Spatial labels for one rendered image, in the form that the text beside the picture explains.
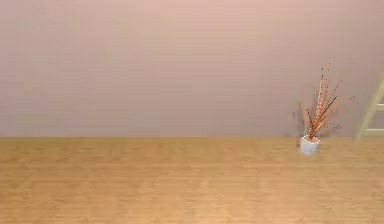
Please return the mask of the orange twig plant white pot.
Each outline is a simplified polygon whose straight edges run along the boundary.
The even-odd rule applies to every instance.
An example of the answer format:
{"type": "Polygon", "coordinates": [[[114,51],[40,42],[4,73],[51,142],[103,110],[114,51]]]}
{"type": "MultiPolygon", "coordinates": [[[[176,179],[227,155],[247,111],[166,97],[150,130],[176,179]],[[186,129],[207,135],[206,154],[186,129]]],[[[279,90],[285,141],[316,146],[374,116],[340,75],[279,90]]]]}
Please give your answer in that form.
{"type": "Polygon", "coordinates": [[[299,106],[303,118],[304,131],[300,136],[299,151],[304,155],[313,154],[324,135],[331,135],[340,129],[334,123],[354,100],[340,96],[338,90],[343,79],[338,72],[333,72],[332,64],[321,68],[321,77],[310,106],[299,106]]]}

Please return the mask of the pale wooden ladder shelf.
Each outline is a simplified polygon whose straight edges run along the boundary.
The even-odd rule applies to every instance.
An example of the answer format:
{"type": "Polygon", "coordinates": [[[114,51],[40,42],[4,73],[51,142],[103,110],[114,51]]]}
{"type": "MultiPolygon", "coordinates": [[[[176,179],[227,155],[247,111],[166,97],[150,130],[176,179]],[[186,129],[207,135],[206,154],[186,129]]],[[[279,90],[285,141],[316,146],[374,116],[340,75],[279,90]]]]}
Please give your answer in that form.
{"type": "Polygon", "coordinates": [[[384,112],[384,70],[380,73],[373,94],[370,96],[366,110],[355,131],[353,139],[359,141],[362,137],[384,136],[384,128],[369,128],[376,112],[384,112]]]}

